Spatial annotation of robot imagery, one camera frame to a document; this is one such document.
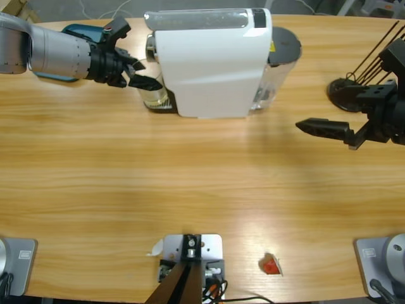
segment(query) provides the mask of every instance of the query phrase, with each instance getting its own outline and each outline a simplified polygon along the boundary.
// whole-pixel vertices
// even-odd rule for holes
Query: gray metal base
[[[183,234],[170,234],[163,240],[163,260],[178,263],[180,262],[181,252],[183,247]],[[219,234],[201,234],[201,266],[202,286],[205,287],[206,279],[215,275],[220,275],[225,280],[225,262],[223,261],[222,237]],[[161,279],[162,273],[169,273],[166,266],[160,265],[158,269],[158,281]]]
[[[219,234],[201,234],[202,260],[222,260],[222,237]],[[163,240],[163,259],[179,262],[182,254],[183,234],[170,234]]]
[[[4,271],[14,275],[10,295],[22,296],[28,287],[37,242],[34,239],[12,239],[8,237],[2,240],[7,248]]]
[[[360,263],[363,276],[364,289],[372,298],[381,296],[370,287],[370,281],[377,279],[390,293],[394,293],[392,283],[385,270],[383,260],[383,247],[389,237],[377,237],[373,239],[358,239],[356,241],[356,254]]]

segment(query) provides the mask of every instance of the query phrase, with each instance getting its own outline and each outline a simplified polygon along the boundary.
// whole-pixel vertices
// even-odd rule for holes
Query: wooden table
[[[142,302],[158,285],[158,258],[146,256],[156,241],[219,233],[228,297],[364,296],[352,243],[405,231],[405,147],[349,151],[294,124],[365,121],[336,109],[325,86],[392,22],[274,16],[298,35],[303,55],[271,108],[246,119],[159,115],[136,89],[2,75],[0,231],[39,242],[28,294]],[[119,45],[143,58],[148,29],[130,24]],[[283,277],[259,270],[266,252]]]

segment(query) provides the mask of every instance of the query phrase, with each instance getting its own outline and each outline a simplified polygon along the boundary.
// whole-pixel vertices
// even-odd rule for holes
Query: red object
[[[277,263],[274,258],[269,259],[264,265],[263,270],[266,274],[280,274]]]

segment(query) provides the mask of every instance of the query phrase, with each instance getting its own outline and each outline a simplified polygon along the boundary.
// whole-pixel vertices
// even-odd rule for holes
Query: cylindrical motor
[[[85,78],[90,67],[89,43],[72,35],[32,26],[28,67],[35,72]]]
[[[0,28],[0,73],[21,74],[27,70],[28,40],[27,33]]]
[[[85,39],[55,32],[0,13],[0,73],[35,72],[85,78],[90,46]]]

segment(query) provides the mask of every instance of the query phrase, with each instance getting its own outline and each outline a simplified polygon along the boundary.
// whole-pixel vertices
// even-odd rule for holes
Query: metal plate
[[[202,260],[222,260],[222,237],[219,234],[201,234]],[[163,259],[179,262],[183,245],[183,234],[170,234],[163,240]]]
[[[370,287],[371,279],[378,279],[386,290],[394,293],[383,260],[383,247],[388,239],[389,237],[378,237],[356,241],[356,253],[360,261],[364,289],[372,298],[380,298],[381,296]]]
[[[34,239],[4,238],[8,245],[5,271],[14,275],[10,295],[22,296],[28,287],[37,242]]]

